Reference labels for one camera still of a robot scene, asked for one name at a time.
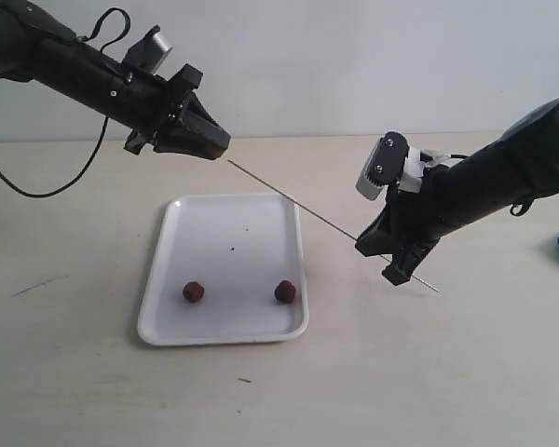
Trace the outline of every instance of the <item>food item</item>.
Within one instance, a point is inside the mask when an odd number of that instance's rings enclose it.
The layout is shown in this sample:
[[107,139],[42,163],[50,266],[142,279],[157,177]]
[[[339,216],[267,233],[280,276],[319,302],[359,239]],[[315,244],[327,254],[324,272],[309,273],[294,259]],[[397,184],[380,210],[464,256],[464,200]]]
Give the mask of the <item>food item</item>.
[[189,303],[197,303],[205,294],[205,289],[198,282],[189,282],[184,286],[183,296]]
[[285,305],[291,305],[296,299],[296,288],[290,281],[282,281],[275,291],[276,299]]

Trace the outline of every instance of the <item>thin metal rod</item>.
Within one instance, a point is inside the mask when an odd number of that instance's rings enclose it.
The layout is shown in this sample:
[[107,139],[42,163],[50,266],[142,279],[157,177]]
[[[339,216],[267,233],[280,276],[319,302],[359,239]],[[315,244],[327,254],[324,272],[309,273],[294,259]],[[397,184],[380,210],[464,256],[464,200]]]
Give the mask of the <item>thin metal rod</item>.
[[[288,200],[290,200],[294,205],[297,205],[298,207],[302,208],[304,211],[308,212],[309,214],[312,214],[313,216],[315,216],[317,219],[319,219],[320,221],[328,224],[329,226],[331,226],[334,230],[339,231],[342,235],[349,237],[350,239],[356,241],[358,239],[356,239],[354,236],[352,236],[349,232],[347,232],[346,230],[340,228],[339,226],[337,226],[335,223],[332,223],[330,221],[328,221],[327,219],[325,219],[323,216],[319,215],[317,212],[313,211],[311,208],[303,205],[302,203],[300,203],[298,200],[296,200],[295,198],[292,198],[290,196],[288,196],[287,194],[283,193],[282,191],[280,191],[278,188],[276,188],[275,186],[273,186],[272,184],[269,184],[268,182],[266,182],[265,180],[261,179],[260,177],[257,177],[256,175],[254,175],[252,172],[244,169],[241,165],[239,165],[238,163],[236,163],[235,161],[232,160],[227,160],[228,163],[230,165],[232,165],[234,168],[241,170],[242,172],[244,172],[245,174],[247,174],[248,176],[254,178],[257,182],[264,184],[267,188],[275,191],[276,193],[278,193],[280,196],[283,196],[285,198],[287,198]],[[391,262],[390,258],[388,258],[387,256],[380,254],[379,257],[381,257],[382,259],[384,259],[385,261],[387,261],[388,263]],[[427,281],[425,281],[422,278],[417,277],[416,275],[412,275],[412,278],[414,278],[416,281],[420,282],[421,284],[427,286],[429,289],[431,289],[432,291],[436,291],[439,292],[439,289],[437,289],[436,287],[430,285]]]

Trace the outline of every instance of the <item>white table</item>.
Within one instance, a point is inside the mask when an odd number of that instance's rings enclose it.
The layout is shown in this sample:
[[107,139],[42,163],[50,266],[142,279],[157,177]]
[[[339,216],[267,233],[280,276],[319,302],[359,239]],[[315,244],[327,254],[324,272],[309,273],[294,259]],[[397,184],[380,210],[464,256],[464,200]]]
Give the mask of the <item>white table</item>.
[[[496,134],[416,135],[470,153]],[[358,235],[375,137],[233,141],[227,156]],[[43,192],[93,142],[0,144]],[[109,142],[48,200],[0,183],[0,446],[559,446],[559,196],[450,237],[394,288],[384,263],[302,213],[311,320],[278,345],[152,349],[136,319],[162,211],[264,192],[227,162]],[[239,381],[251,380],[251,383]]]

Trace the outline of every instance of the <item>plastic tray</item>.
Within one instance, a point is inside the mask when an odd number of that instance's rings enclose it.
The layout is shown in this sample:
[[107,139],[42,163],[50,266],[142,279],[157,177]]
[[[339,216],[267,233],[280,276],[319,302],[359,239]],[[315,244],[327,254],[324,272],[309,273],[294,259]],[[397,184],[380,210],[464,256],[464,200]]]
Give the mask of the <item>plastic tray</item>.
[[[284,279],[298,289],[277,302]],[[184,285],[204,298],[190,304]],[[165,221],[139,315],[149,345],[269,343],[293,339],[308,324],[298,208],[277,194],[186,196]]]

